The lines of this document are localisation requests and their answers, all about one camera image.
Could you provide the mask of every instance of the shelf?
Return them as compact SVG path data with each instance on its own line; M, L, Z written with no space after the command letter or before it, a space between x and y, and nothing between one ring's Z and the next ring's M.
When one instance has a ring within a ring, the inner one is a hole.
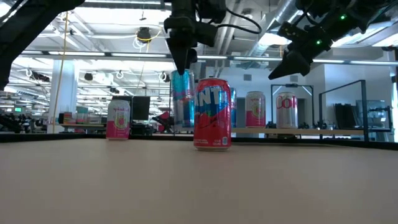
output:
M275 129L275 128L233 128L233 133L264 134L329 134L363 135L363 130L317 130L317 129Z

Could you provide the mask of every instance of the tabletop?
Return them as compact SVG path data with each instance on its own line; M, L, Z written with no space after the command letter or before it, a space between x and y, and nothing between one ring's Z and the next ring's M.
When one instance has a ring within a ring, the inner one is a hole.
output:
M79 139L0 144L0 223L396 223L398 152Z

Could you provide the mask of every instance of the blue soda can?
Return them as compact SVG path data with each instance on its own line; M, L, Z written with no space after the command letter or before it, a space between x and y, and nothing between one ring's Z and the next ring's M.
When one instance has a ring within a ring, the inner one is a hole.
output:
M231 88L231 123L236 128L236 89Z
M195 119L195 89L193 73L186 69L183 75L172 72L172 97L174 105L174 126L176 129L193 129Z

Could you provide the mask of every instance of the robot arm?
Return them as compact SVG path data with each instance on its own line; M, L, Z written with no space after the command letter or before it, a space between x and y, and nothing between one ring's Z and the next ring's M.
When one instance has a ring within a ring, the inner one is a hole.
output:
M28 0L16 13L0 18L0 90L8 84L12 62L61 12L85 0Z
M357 27L365 33L372 22L396 4L398 0L297 0L296 7L303 15L294 24L284 22L281 25L277 34L292 43L269 79L295 73L305 76L311 70L313 59L330 50L334 41ZM322 20L317 23L311 16ZM312 26L300 29L297 24L304 17Z

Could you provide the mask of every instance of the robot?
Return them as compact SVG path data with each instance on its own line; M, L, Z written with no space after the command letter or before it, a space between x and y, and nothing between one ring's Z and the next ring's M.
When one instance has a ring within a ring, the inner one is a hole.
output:
M10 16L24 0L17 0L10 11L0 18L0 90L9 82L12 62L61 12L83 4L85 0L27 0L13 16ZM170 31L167 44L179 74L197 61L194 47L202 43L213 47L220 27L230 26L253 34L260 34L261 27L253 20L230 11L225 0L161 0L171 2L172 13L164 21ZM330 50L333 41L359 27L365 32L370 24L377 22L398 0L296 0L296 7L303 15L294 24L285 21L278 35L292 42L285 49L281 63L269 75L275 79L310 72L313 59ZM253 22L259 30L247 30L231 24L219 24L226 13ZM310 26L303 29L297 24L306 17Z

